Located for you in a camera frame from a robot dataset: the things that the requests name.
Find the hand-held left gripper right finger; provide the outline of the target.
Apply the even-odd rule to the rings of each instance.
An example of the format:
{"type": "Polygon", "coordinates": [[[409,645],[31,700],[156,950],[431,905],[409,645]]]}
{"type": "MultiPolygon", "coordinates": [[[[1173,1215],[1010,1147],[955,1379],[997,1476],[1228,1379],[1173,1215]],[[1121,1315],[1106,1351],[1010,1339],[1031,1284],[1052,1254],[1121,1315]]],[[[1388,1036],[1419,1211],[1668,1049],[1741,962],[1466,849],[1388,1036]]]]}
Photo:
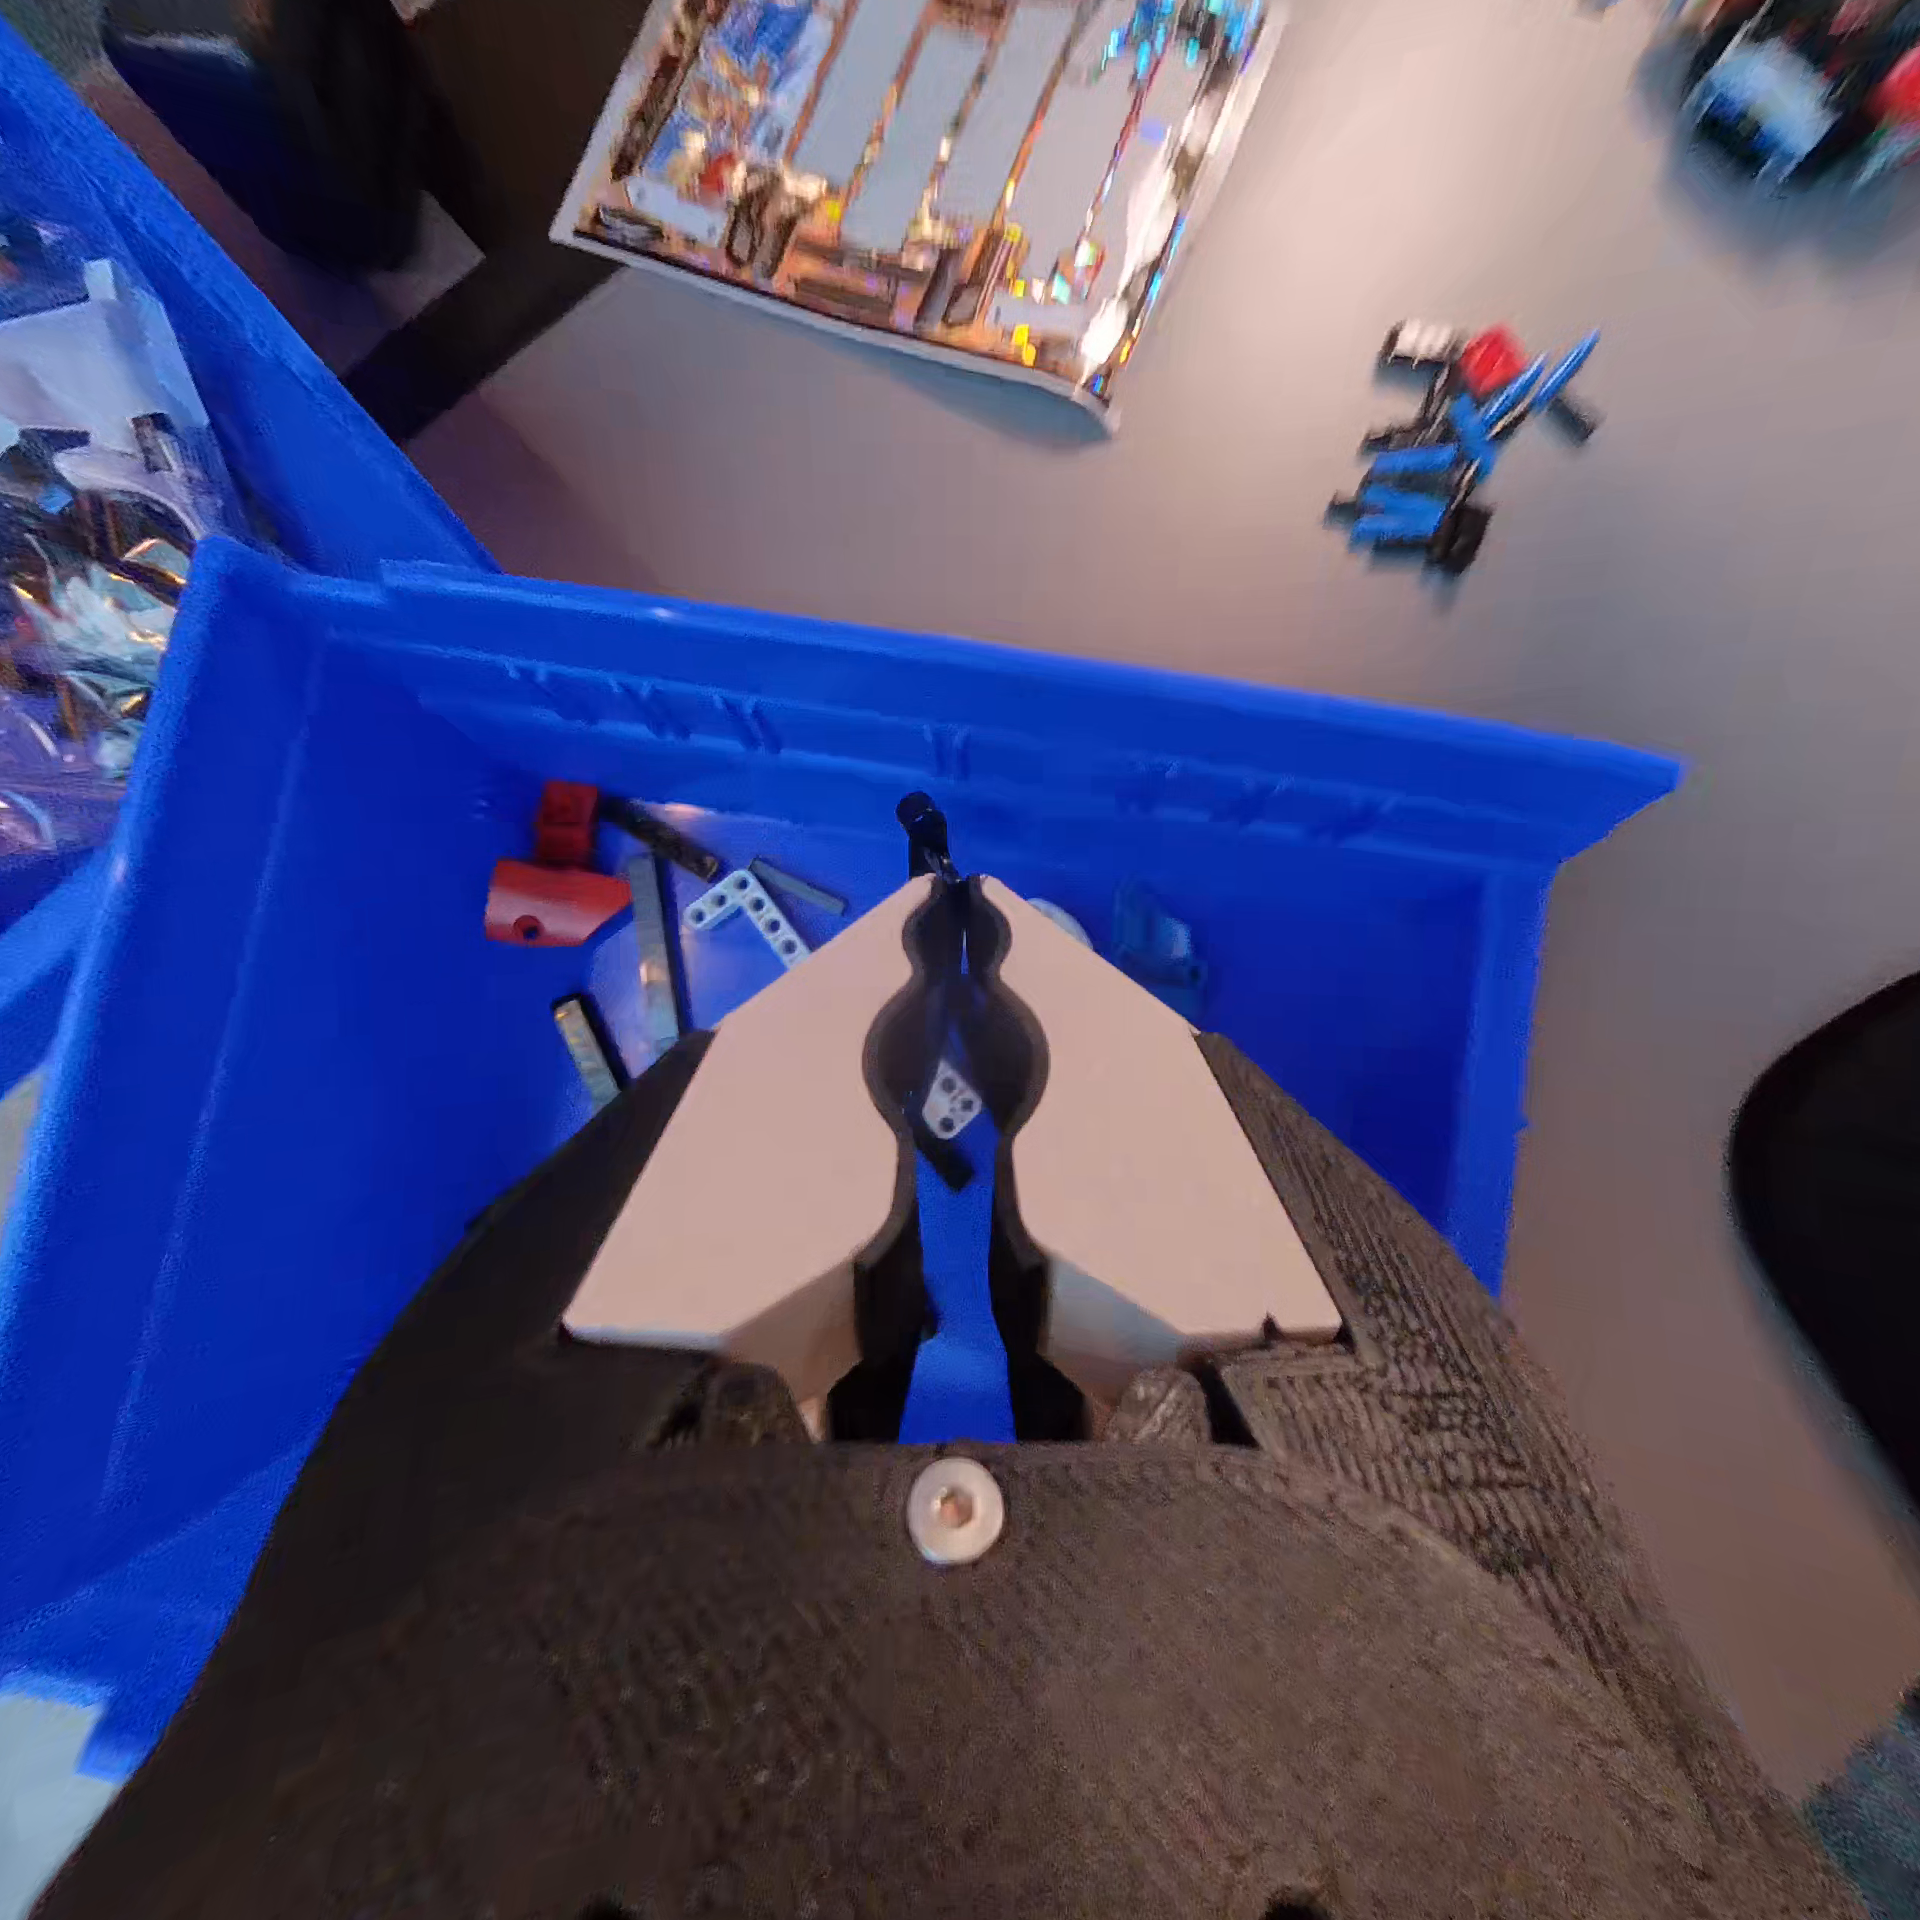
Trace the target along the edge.
{"type": "Polygon", "coordinates": [[[1345,1359],[1338,1284],[1205,1034],[994,877],[967,887],[967,987],[1018,1441],[1089,1437],[1148,1374],[1345,1359]]]}

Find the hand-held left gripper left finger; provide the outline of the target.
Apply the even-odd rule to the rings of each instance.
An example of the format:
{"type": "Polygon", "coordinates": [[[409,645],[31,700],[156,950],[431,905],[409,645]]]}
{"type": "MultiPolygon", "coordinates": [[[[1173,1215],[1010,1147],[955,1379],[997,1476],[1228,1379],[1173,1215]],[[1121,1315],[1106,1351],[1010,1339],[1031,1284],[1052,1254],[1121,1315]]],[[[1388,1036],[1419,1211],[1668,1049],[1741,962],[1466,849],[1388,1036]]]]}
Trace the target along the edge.
{"type": "Polygon", "coordinates": [[[911,877],[727,1012],[563,1310],[588,1347],[758,1364],[796,1401],[910,1385],[931,1332],[919,1169],[879,1071],[915,1014],[911,877]]]}

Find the blue plastic bin white tag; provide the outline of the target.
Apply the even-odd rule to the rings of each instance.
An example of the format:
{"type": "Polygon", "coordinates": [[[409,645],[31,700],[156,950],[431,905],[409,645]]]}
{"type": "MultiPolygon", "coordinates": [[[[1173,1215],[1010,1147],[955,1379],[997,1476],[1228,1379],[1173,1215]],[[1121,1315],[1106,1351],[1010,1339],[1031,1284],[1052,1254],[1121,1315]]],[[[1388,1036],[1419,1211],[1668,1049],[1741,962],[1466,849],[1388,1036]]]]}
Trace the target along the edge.
{"type": "Polygon", "coordinates": [[[1105,947],[1139,883],[1203,1022],[1503,1281],[1553,879],[1682,781],[1611,740],[977,641],[225,545],[190,587],[44,1066],[5,1244],[5,1693],[118,1785],[333,1401],[586,1118],[631,925],[484,934],[569,779],[866,910],[923,790],[970,874],[1105,947]]]}

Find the heap of black lego parts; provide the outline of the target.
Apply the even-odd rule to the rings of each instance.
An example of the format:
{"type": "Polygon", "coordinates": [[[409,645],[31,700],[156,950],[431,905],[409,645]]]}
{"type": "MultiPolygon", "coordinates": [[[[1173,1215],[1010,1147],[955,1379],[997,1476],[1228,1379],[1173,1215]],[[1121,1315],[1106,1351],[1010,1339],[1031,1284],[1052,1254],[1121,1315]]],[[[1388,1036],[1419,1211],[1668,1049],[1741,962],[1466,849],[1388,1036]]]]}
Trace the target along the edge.
{"type": "Polygon", "coordinates": [[[850,918],[850,898],[751,853],[725,855],[669,806],[569,779],[534,796],[523,850],[487,877],[493,947],[554,953],[549,1022],[589,1114],[699,1023],[698,953],[727,930],[775,975],[850,918]]]}

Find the pile of small lego pins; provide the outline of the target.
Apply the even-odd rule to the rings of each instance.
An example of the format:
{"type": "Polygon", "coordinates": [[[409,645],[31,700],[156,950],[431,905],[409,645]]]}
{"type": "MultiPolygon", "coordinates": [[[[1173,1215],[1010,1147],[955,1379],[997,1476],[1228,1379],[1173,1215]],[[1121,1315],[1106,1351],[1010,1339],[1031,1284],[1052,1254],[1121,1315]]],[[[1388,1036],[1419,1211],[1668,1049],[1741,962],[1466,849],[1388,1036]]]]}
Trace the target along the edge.
{"type": "Polygon", "coordinates": [[[1533,355],[1503,325],[1396,323],[1377,370],[1414,382],[1419,399],[1359,439],[1356,483],[1327,501],[1323,524],[1371,561],[1461,581],[1495,522],[1486,489],[1522,428],[1549,423],[1571,445],[1590,444],[1601,417],[1577,382],[1601,341],[1590,329],[1563,353],[1533,355]]]}

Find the blue white lego race car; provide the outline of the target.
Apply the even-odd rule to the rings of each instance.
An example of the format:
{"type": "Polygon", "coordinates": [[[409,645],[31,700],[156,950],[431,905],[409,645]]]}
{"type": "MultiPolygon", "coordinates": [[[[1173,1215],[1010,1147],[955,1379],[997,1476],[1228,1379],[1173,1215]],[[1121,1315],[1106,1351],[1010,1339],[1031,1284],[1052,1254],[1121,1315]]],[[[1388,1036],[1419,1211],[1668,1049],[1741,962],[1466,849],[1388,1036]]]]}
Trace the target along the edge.
{"type": "Polygon", "coordinates": [[[1915,2],[1666,2],[1679,137],[1766,191],[1863,191],[1917,157],[1915,2]]]}

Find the crumpled clear plastic bag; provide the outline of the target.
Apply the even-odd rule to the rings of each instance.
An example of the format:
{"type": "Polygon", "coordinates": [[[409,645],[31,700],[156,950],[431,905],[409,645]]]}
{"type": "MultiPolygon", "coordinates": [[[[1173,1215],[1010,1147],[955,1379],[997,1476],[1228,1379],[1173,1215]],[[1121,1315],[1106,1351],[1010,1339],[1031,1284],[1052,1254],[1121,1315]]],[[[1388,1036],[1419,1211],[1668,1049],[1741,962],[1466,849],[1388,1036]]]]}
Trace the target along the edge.
{"type": "Polygon", "coordinates": [[[113,833],[177,612],[238,498],[147,282],[58,226],[5,229],[3,858],[113,833]]]}

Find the holographic sticker sheet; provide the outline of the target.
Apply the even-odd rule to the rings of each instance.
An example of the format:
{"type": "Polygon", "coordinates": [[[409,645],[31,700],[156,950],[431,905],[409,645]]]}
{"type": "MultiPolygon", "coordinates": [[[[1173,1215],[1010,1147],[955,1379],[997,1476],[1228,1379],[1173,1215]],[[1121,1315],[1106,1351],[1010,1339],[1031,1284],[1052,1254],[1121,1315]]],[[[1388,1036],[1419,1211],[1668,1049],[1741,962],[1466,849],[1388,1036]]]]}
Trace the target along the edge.
{"type": "Polygon", "coordinates": [[[654,5],[555,245],[1114,418],[1276,2],[654,5]]]}

